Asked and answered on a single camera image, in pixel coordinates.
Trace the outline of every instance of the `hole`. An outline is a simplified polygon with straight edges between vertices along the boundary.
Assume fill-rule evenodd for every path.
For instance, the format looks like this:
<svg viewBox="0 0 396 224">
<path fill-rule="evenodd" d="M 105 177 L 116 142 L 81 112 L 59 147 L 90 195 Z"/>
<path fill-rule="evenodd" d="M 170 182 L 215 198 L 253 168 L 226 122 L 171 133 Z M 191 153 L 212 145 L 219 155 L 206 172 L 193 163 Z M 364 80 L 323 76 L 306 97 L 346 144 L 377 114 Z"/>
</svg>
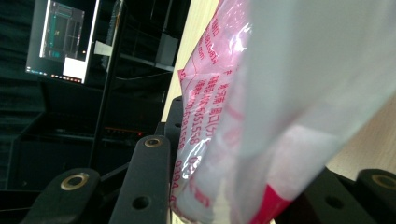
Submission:
<svg viewBox="0 0 396 224">
<path fill-rule="evenodd" d="M 70 175 L 61 183 L 61 189 L 63 190 L 75 190 L 82 188 L 87 182 L 90 176 L 84 173 Z"/>
<path fill-rule="evenodd" d="M 71 179 L 67 182 L 67 184 L 69 184 L 69 185 L 71 185 L 71 186 L 76 186 L 76 185 L 80 184 L 81 181 L 82 181 L 82 178 L 81 178 L 80 176 L 76 176 L 76 177 L 71 178 Z"/>
<path fill-rule="evenodd" d="M 143 210 L 149 207 L 149 197 L 142 196 L 134 199 L 132 202 L 132 207 L 136 210 Z"/>
<path fill-rule="evenodd" d="M 335 209 L 342 209 L 344 207 L 344 203 L 334 196 L 327 196 L 326 203 Z"/>
<path fill-rule="evenodd" d="M 387 175 L 372 175 L 373 181 L 385 189 L 396 190 L 396 180 Z"/>
<path fill-rule="evenodd" d="M 146 140 L 145 146 L 146 147 L 158 147 L 162 143 L 163 142 L 161 142 L 161 139 L 159 139 L 159 138 L 150 138 L 150 139 Z"/>
</svg>

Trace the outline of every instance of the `computer monitor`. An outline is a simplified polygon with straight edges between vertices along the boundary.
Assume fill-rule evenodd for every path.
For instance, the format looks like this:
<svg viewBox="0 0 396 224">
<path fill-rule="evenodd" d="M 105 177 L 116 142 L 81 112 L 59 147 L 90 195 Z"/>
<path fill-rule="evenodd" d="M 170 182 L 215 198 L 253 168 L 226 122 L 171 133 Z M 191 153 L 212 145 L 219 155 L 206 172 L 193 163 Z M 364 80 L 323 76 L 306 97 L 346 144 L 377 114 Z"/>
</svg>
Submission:
<svg viewBox="0 0 396 224">
<path fill-rule="evenodd" d="M 83 84 L 100 0 L 36 0 L 26 72 Z"/>
</svg>

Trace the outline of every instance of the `transparent plastic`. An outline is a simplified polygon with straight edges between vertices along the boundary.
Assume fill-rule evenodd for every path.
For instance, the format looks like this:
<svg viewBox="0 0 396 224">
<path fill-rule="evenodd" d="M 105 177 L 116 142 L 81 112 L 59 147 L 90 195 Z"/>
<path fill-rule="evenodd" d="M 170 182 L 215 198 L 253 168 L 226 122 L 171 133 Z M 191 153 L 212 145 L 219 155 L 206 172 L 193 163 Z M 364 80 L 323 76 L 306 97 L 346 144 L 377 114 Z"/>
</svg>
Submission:
<svg viewBox="0 0 396 224">
<path fill-rule="evenodd" d="M 206 31 L 235 6 L 247 32 L 230 29 L 218 41 L 239 36 L 243 50 L 215 51 L 232 67 L 197 63 L 198 44 L 180 71 L 185 114 L 171 205 L 192 222 L 268 223 L 396 90 L 395 2 L 223 1 Z M 211 104 L 221 85 L 225 103 Z"/>
</svg>

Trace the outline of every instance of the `red stripe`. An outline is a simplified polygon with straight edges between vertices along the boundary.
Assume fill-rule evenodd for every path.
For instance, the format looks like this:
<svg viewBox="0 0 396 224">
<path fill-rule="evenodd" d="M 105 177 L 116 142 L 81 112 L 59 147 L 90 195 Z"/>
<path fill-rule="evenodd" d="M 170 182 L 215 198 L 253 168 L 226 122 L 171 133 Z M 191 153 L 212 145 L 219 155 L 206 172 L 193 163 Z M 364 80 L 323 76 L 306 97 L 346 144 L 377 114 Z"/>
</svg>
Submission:
<svg viewBox="0 0 396 224">
<path fill-rule="evenodd" d="M 262 205 L 249 224 L 269 223 L 271 219 L 279 215 L 289 204 L 291 204 L 291 201 L 282 199 L 271 186 L 267 185 L 265 194 L 262 196 Z"/>
</svg>

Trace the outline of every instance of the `beige table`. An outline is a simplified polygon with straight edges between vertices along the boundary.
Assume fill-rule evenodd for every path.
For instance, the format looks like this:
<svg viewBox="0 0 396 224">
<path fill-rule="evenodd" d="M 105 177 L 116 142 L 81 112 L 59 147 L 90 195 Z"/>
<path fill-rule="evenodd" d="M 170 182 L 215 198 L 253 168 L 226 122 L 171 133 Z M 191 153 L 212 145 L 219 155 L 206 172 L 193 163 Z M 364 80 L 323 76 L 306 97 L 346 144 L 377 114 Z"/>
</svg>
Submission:
<svg viewBox="0 0 396 224">
<path fill-rule="evenodd" d="M 218 1 L 191 0 L 162 121 L 166 121 L 172 99 L 181 95 L 177 70 L 183 68 L 190 58 Z M 380 168 L 396 173 L 396 95 L 328 163 L 328 167 L 351 179 L 355 179 L 358 171 L 365 168 Z"/>
</svg>

